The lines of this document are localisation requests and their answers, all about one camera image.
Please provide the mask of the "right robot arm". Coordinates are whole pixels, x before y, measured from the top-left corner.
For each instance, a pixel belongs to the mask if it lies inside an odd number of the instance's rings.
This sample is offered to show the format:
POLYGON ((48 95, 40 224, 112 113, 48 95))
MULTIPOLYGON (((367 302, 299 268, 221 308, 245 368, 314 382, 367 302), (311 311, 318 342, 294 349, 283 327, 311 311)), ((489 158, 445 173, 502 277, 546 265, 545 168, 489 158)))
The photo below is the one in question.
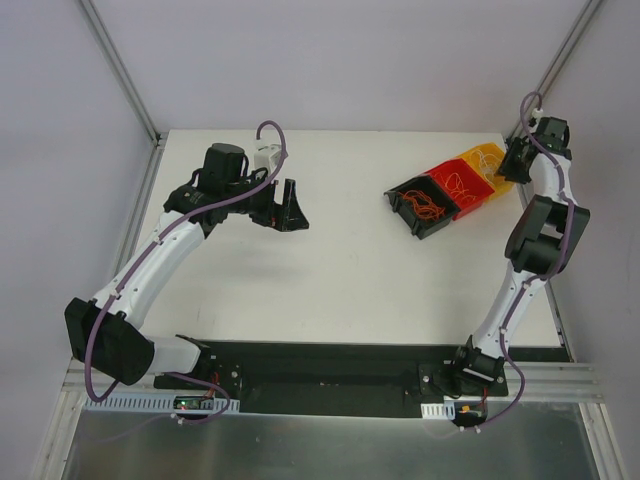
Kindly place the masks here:
POLYGON ((527 307, 563 271, 590 220, 570 186, 572 154, 565 120, 541 117, 511 141, 498 168, 506 180, 536 184, 506 247, 503 284, 480 327, 444 372, 453 397, 482 395, 498 383, 511 339, 527 307))

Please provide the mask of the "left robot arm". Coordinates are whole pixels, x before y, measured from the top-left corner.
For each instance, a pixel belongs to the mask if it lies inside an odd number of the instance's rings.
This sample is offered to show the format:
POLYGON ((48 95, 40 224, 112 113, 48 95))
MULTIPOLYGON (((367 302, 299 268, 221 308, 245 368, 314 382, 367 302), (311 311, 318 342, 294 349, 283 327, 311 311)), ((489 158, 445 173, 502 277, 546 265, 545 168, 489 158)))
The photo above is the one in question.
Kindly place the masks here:
POLYGON ((230 215, 246 215, 280 232, 308 228, 295 182, 275 198, 274 177, 286 151, 257 142, 252 158, 235 145, 214 143, 204 164, 173 190, 149 236, 111 282, 89 300, 74 298, 64 311, 74 359, 130 386, 146 374, 176 373, 188 388, 213 375, 210 348, 185 335, 147 337, 141 327, 156 297, 187 256, 230 215))

